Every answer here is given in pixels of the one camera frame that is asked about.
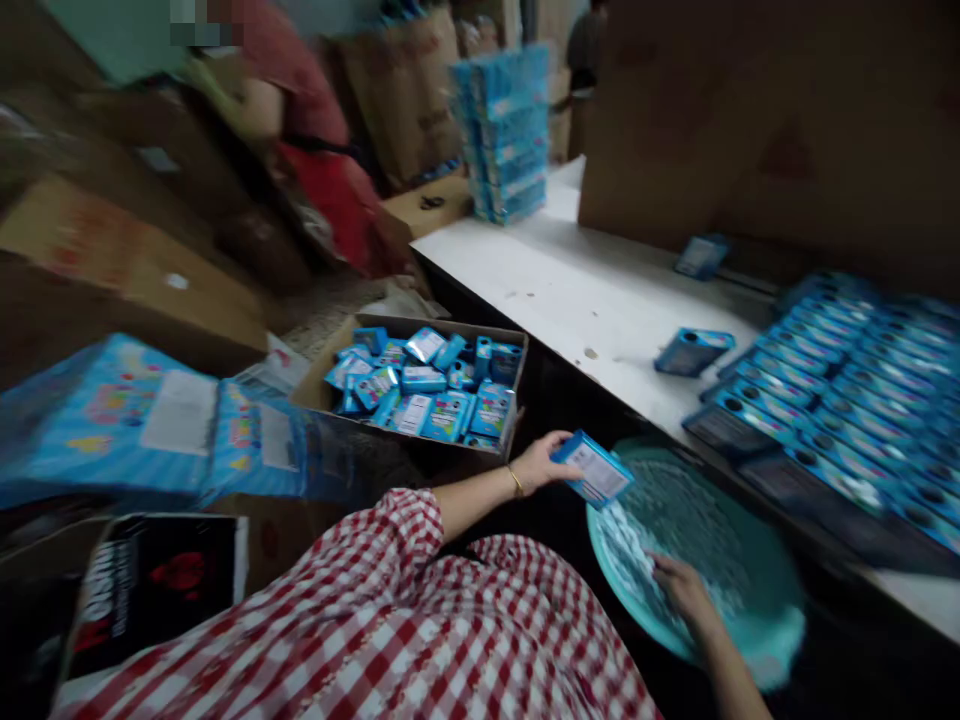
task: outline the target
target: gold bracelet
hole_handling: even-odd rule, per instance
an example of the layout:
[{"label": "gold bracelet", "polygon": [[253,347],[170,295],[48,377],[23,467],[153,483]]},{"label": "gold bracelet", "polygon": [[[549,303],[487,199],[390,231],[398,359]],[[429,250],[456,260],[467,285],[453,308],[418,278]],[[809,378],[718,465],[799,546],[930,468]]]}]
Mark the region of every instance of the gold bracelet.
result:
[{"label": "gold bracelet", "polygon": [[517,474],[513,471],[513,468],[507,465],[507,472],[513,476],[513,481],[517,484],[517,497],[524,497],[523,485],[520,483],[520,478],[517,477]]}]

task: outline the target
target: red clothing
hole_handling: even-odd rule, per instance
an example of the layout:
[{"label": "red clothing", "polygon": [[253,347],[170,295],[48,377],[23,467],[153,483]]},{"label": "red clothing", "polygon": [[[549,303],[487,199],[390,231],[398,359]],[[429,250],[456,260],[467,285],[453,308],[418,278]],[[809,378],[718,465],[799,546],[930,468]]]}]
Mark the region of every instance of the red clothing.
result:
[{"label": "red clothing", "polygon": [[131,658],[54,717],[658,718],[583,579],[501,535],[431,562],[430,491],[393,490],[263,591]]}]

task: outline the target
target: box on table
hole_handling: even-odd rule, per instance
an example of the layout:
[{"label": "box on table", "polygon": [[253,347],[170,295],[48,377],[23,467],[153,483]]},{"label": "box on table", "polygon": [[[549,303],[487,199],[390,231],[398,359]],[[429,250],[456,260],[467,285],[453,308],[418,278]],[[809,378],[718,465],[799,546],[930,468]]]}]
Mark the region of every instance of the box on table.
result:
[{"label": "box on table", "polygon": [[[392,338],[409,338],[422,327],[431,327],[450,338],[454,333],[459,334],[467,340],[468,343],[475,344],[478,337],[486,336],[495,343],[504,343],[516,345],[523,348],[523,355],[520,359],[520,366],[517,369],[517,378],[513,384],[513,390],[516,392],[520,386],[523,375],[524,364],[529,350],[529,338],[525,333],[514,330],[502,330],[500,328],[482,327],[479,325],[467,325],[465,323],[451,322],[447,320],[428,320],[426,318],[403,318],[391,317],[388,315],[370,315],[360,313],[347,319],[340,329],[337,330],[320,351],[316,361],[307,373],[296,390],[290,395],[290,401],[301,405],[309,410],[319,411],[331,421],[339,423],[349,423],[355,429],[365,429],[371,433],[385,433],[398,441],[409,443],[409,446],[420,446],[431,451],[445,452],[450,449],[462,451],[468,454],[479,453],[481,457],[489,459],[490,464],[497,464],[510,455],[510,449],[513,444],[514,431],[516,429],[514,418],[508,418],[506,430],[501,437],[500,449],[492,450],[484,447],[466,447],[460,444],[452,444],[432,440],[430,438],[404,435],[402,433],[387,430],[385,428],[365,425],[358,420],[343,417],[335,414],[335,408],[340,399],[340,392],[324,382],[327,373],[333,369],[337,363],[337,352],[353,344],[353,331],[362,327],[384,327],[387,334]],[[519,412],[517,407],[519,399],[515,400],[512,408],[514,416]]]}]

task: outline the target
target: checkered clothing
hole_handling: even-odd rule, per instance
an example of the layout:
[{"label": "checkered clothing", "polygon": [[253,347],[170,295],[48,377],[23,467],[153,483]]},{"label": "checkered clothing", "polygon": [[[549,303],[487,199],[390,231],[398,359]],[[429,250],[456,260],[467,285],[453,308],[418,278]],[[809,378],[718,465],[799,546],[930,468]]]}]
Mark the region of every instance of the checkered clothing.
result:
[{"label": "checkered clothing", "polygon": [[527,538],[445,557],[430,491],[393,490],[286,575],[131,658],[54,717],[658,718],[599,602]]}]

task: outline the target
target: white table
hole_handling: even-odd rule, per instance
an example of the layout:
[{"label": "white table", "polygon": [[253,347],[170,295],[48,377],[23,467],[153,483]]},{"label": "white table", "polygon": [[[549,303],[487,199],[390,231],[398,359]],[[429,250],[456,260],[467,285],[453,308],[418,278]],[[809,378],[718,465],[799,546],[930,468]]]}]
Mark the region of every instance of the white table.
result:
[{"label": "white table", "polygon": [[[653,360],[680,327],[730,332],[738,348],[749,347],[771,321],[771,296],[738,283],[684,277],[673,272],[673,253],[577,225],[583,163],[580,158],[553,173],[546,207],[527,220],[500,228],[466,218],[413,248],[742,483],[719,455],[680,427],[700,407],[698,395],[715,382],[715,371],[695,380],[672,377],[654,371]],[[960,644],[960,583],[869,568],[858,572]]]}]

